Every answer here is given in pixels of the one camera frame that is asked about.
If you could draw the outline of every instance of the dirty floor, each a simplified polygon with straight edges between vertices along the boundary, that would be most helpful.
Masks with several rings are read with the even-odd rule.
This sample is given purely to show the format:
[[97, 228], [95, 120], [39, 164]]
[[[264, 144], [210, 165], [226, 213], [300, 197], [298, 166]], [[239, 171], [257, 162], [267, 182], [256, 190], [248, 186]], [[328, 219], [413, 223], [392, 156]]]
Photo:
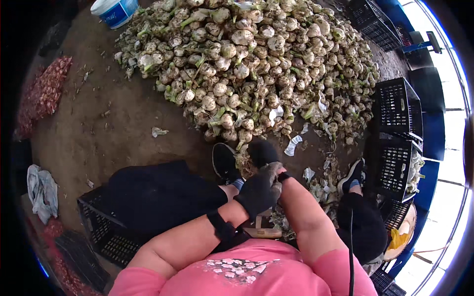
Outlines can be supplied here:
[[[142, 7], [151, 3], [143, 2], [140, 1]], [[327, 3], [322, 4], [336, 11]], [[212, 145], [190, 126], [182, 116], [182, 109], [152, 89], [154, 79], [144, 80], [134, 75], [129, 82], [113, 61], [114, 40], [125, 27], [109, 30], [91, 15], [90, 7], [79, 13], [61, 47], [65, 55], [73, 57], [73, 64], [64, 83], [59, 110], [38, 123], [32, 138], [35, 163], [50, 171], [59, 185], [60, 219], [66, 228], [80, 232], [84, 232], [84, 227], [76, 199], [90, 191], [88, 180], [96, 188], [120, 168], [176, 159], [186, 160], [190, 169], [202, 177], [215, 179]], [[371, 48], [383, 80], [406, 76], [408, 67], [395, 52], [386, 54], [375, 45]], [[84, 74], [91, 68], [93, 72], [82, 83]], [[298, 117], [294, 130], [301, 130], [302, 123]], [[153, 138], [154, 126], [169, 133]], [[308, 141], [307, 149], [303, 150], [299, 144], [294, 157], [283, 154], [288, 138], [269, 137], [278, 147], [285, 167], [299, 180], [307, 167], [322, 174], [318, 168], [322, 167], [325, 152], [331, 151], [329, 139], [318, 137], [311, 125], [302, 137]], [[344, 147], [338, 143], [336, 154], [343, 174], [361, 156], [362, 146], [363, 143]], [[118, 268], [106, 262], [104, 265], [116, 276]]]

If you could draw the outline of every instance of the blue sock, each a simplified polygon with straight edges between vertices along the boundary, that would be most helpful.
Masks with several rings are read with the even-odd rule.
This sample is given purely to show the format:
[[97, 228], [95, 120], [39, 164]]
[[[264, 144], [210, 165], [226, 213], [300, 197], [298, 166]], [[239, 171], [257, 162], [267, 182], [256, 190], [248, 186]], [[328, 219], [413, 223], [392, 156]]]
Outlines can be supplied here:
[[351, 184], [349, 185], [349, 189], [351, 189], [352, 187], [357, 186], [357, 185], [360, 186], [359, 180], [354, 179], [354, 180], [352, 180]]
[[234, 185], [239, 191], [242, 189], [243, 184], [244, 184], [244, 180], [242, 179], [237, 179], [231, 183], [231, 185]]

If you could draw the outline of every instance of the white cloth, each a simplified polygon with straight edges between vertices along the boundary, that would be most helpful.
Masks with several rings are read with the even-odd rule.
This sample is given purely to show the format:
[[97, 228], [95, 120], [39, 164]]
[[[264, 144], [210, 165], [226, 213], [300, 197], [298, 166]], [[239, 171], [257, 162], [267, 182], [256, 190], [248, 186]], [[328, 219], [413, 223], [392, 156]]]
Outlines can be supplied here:
[[27, 186], [33, 213], [38, 214], [45, 225], [51, 215], [58, 217], [58, 185], [51, 174], [32, 164], [28, 168]]

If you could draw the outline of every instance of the white bucket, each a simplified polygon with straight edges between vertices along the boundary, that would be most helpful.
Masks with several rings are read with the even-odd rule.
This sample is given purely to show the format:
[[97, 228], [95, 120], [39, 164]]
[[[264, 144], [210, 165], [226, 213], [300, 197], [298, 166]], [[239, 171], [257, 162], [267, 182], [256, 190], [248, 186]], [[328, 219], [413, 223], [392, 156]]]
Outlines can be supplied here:
[[138, 0], [96, 0], [91, 13], [100, 17], [111, 29], [116, 29], [132, 18], [137, 8]]

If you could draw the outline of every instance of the pink shirt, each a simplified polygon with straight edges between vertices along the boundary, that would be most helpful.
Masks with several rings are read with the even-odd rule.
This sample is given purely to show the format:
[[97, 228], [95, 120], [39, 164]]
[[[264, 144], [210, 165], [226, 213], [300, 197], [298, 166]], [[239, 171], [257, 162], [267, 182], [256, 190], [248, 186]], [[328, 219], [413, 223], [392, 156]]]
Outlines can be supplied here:
[[[372, 281], [354, 257], [354, 295], [376, 296]], [[208, 256], [166, 280], [146, 268], [119, 273], [109, 296], [129, 295], [348, 295], [349, 251], [333, 250], [306, 265], [283, 242], [250, 239]]]

